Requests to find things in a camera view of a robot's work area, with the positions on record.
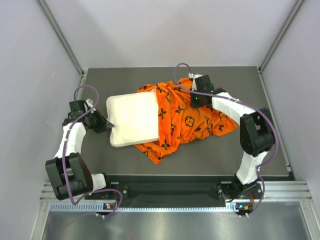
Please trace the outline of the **white pillow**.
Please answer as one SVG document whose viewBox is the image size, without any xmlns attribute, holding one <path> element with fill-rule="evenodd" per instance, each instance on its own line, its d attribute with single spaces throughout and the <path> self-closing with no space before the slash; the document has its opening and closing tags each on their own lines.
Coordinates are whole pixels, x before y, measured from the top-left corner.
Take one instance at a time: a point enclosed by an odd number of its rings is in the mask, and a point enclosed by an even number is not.
<svg viewBox="0 0 320 240">
<path fill-rule="evenodd" d="M 154 142 L 159 139 L 158 100 L 154 90 L 110 96 L 106 100 L 115 148 Z"/>
</svg>

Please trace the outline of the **orange patterned pillowcase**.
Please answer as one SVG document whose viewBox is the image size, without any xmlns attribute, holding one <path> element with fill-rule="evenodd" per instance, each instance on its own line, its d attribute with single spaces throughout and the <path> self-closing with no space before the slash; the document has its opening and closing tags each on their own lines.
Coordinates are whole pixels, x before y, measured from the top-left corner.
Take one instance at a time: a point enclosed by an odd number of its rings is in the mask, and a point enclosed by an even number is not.
<svg viewBox="0 0 320 240">
<path fill-rule="evenodd" d="M 137 90 L 138 93 L 155 91 L 157 97 L 159 140 L 135 145 L 154 164 L 175 153 L 181 144 L 210 135 L 223 136 L 238 128 L 229 116 L 211 106 L 192 108 L 190 93 L 182 87 L 190 90 L 192 81 L 181 78 L 178 84 L 159 82 Z"/>
</svg>

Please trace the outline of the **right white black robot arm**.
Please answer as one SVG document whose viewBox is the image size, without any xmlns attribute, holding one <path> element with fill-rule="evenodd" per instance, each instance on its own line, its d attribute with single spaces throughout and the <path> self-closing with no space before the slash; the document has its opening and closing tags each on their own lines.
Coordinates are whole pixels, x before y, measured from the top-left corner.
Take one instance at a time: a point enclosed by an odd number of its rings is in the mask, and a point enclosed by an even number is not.
<svg viewBox="0 0 320 240">
<path fill-rule="evenodd" d="M 222 88 L 214 88 L 208 75 L 188 75 L 193 108 L 212 107 L 230 117 L 239 126 L 239 142 L 243 149 L 241 164 L 231 184 L 221 187 L 219 194 L 226 202 L 245 198 L 257 184 L 261 164 L 276 142 L 270 111 L 255 109 L 232 97 Z"/>
</svg>

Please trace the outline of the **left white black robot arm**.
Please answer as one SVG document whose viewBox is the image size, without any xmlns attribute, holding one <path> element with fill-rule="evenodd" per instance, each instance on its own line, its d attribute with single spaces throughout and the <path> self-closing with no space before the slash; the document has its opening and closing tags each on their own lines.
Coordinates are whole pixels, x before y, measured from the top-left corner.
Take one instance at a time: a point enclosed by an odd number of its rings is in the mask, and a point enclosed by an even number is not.
<svg viewBox="0 0 320 240">
<path fill-rule="evenodd" d="M 97 192 L 109 198 L 114 191 L 105 173 L 91 174 L 81 156 L 82 143 L 88 130 L 101 134 L 115 126 L 93 105 L 91 99 L 69 103 L 70 112 L 62 123 L 63 136 L 53 159 L 45 170 L 58 200 Z"/>
</svg>

